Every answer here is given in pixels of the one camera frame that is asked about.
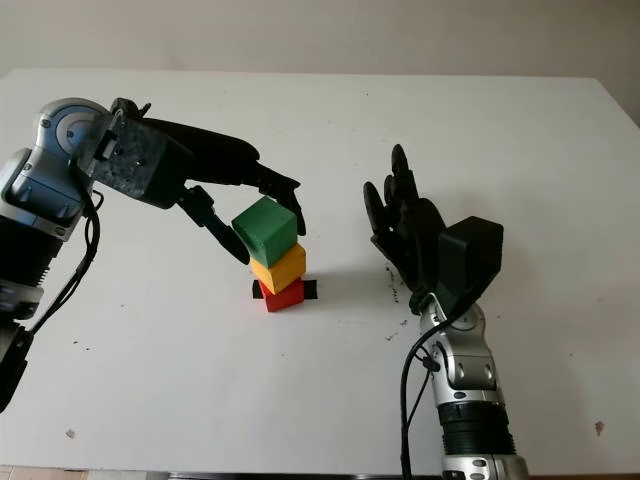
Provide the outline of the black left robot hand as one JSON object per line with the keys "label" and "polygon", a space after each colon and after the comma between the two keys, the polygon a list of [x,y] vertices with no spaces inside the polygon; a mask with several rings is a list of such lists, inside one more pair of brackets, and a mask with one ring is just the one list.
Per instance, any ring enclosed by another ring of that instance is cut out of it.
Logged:
{"label": "black left robot hand", "polygon": [[[248,185],[275,200],[296,216],[297,233],[306,224],[295,190],[300,183],[259,162],[258,150],[249,142],[213,131],[147,118],[144,123],[185,147],[193,155],[187,178],[221,185]],[[234,258],[249,263],[249,251],[231,226],[214,212],[213,199],[201,187],[183,188],[178,205],[200,227],[205,227]]]}

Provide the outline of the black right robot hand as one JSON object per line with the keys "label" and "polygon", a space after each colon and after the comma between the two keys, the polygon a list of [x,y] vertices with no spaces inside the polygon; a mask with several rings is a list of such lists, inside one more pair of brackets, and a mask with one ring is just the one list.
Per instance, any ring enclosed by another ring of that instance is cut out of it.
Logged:
{"label": "black right robot hand", "polygon": [[420,315],[435,290],[438,237],[445,223],[435,204],[419,195],[401,145],[392,149],[391,173],[384,180],[383,191],[367,181],[363,195],[371,242],[398,270],[411,291],[409,308]]}

